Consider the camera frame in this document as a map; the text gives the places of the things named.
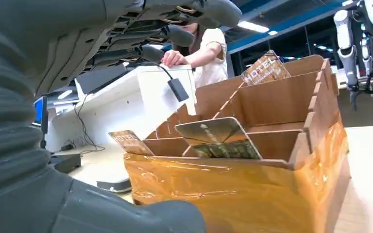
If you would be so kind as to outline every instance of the white robot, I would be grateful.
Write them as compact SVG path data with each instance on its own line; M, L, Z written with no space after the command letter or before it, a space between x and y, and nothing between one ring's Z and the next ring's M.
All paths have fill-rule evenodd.
M373 95L371 89L371 78L373 78L373 0L359 0L356 4L351 4L349 10L340 10L334 15L334 22L337 28L338 55L344 65L347 76L347 89L350 91L350 101L356 110L356 98L361 93ZM354 45L354 38L351 28L351 21L363 23L368 33L368 38L363 38L360 45L362 49L362 59L367 82L365 87L360 88L359 77L357 77L356 57L357 48Z

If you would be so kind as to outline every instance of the blue ceiling beam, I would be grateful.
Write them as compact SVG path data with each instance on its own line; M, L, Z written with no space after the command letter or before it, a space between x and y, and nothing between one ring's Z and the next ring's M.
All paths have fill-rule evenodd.
M242 6L240 6L240 10L242 12L242 14L246 14L250 11L253 11L257 8L259 8L260 6L262 5L265 5L267 4L268 2L271 2L271 1L279 1L279 0L252 0Z
M334 2L327 3L326 5L317 7L313 10L307 11L303 14L300 14L298 16L295 16L281 24L275 25L273 27L270 27L271 31L277 31L278 34L276 35L269 35L268 33L256 33L253 35L250 35L248 37L245 37L243 39L240 39L236 42L233 42L228 45L228 53L232 54L238 51L241 51L243 49L246 49L248 47L254 46L256 44L262 43L266 40L275 38L277 36L280 36L284 33L288 33L290 31L293 31L297 28L303 27L307 24L310 24L312 22L318 21L322 18L325 18L327 16L330 16L332 14L335 14L336 11L340 9L348 8L348 6L342 6L342 1L337 0Z

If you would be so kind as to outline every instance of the long hair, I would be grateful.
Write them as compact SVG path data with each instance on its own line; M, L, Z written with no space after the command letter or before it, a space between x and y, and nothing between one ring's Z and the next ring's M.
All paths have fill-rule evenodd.
M200 49L201 42L202 42L202 36L205 30L206 28L204 28L201 25L198 25L197 33L194 38L194 42L192 42L192 44L189 47L182 47L182 46L179 46L173 43L172 49L179 51L183 56L188 56L190 54L195 53L196 51Z

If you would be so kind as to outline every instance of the wooden table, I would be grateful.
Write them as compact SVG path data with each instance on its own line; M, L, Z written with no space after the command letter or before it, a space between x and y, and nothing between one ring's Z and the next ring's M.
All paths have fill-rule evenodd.
M335 233L373 233L373 126L346 128L346 131L352 180ZM128 176L123 165L123 150L117 145L105 147L104 151L84 155L82 167L70 175L91 185L96 185L97 180L112 181ZM119 196L132 202L130 193Z

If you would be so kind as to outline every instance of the cardboard box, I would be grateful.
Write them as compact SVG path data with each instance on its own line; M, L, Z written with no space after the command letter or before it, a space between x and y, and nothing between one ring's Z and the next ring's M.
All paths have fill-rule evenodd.
M214 92L197 94L197 116L183 106L143 140L156 156L126 154L133 198L190 201L210 233L332 232L350 179L338 90L329 60L284 65L292 77L207 87ZM208 117L237 118L272 161L198 158L174 126Z

